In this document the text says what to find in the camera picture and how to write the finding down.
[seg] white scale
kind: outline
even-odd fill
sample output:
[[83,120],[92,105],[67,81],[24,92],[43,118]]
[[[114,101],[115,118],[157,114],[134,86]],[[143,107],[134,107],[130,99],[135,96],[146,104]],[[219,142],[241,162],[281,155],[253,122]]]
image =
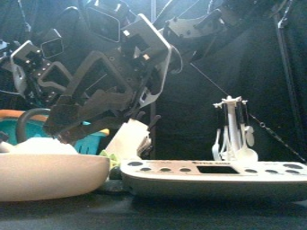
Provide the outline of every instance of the white scale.
[[229,105],[230,120],[225,122],[223,146],[218,151],[213,147],[215,161],[142,160],[139,149],[149,145],[149,126],[134,119],[125,123],[106,150],[118,153],[125,188],[133,194],[186,199],[307,199],[307,165],[258,161],[251,149],[239,157],[243,142],[249,142],[243,121],[238,130],[235,119],[241,101],[241,97],[230,97],[215,104]]
[[146,197],[307,199],[307,166],[297,162],[122,162],[125,187]]

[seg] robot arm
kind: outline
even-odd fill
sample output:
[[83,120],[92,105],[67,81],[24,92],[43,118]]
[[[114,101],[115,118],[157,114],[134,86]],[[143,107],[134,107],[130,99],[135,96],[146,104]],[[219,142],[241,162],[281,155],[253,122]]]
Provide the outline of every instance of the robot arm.
[[[42,102],[47,93],[47,98],[58,99],[43,128],[63,142],[104,128],[119,128],[125,118],[162,93],[171,45],[142,14],[122,33],[121,46],[103,53],[92,51],[74,76],[60,63],[42,58],[42,51],[30,42],[12,55],[14,67],[24,70],[22,75],[15,73],[15,79],[26,98]],[[55,68],[63,73],[63,82],[56,83],[59,75],[51,74]]]
[[[193,51],[193,60],[201,58],[207,38],[219,36],[221,47],[223,39],[239,34],[275,3],[246,1],[251,9],[245,12],[238,9],[243,3],[229,0],[198,19],[167,21],[161,31],[141,14],[121,29],[119,46],[108,52],[92,51],[74,75],[59,62],[44,59],[40,49],[27,42],[12,54],[11,63],[22,95],[34,104],[51,107],[46,132],[71,143],[104,128],[118,128],[159,98],[170,66],[182,54]],[[170,43],[181,50],[178,58],[175,53],[171,55]]]

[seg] black cable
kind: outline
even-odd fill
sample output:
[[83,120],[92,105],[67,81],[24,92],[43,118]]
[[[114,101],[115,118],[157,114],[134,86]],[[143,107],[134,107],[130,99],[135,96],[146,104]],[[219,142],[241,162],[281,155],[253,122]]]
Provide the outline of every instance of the black cable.
[[16,125],[16,141],[22,143],[27,141],[27,122],[31,117],[35,115],[50,115],[51,110],[44,108],[36,108],[26,111],[22,116],[18,118],[18,125]]

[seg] white bowl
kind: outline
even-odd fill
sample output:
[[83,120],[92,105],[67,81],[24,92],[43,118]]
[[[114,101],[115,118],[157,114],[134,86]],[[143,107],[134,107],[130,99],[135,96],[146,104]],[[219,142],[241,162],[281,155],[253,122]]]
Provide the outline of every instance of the white bowl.
[[0,201],[86,194],[106,182],[110,158],[98,155],[0,154]]

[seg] green object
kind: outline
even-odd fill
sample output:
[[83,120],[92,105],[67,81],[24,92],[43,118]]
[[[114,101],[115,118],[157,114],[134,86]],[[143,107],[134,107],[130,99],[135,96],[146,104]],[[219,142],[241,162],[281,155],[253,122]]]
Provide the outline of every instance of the green object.
[[116,157],[115,154],[107,153],[106,150],[102,150],[102,151],[100,151],[100,155],[102,155],[102,156],[106,156],[106,157],[108,157],[108,158],[111,159],[111,169],[112,169],[115,166],[119,166],[119,165],[121,165],[121,162],[119,162],[118,157]]

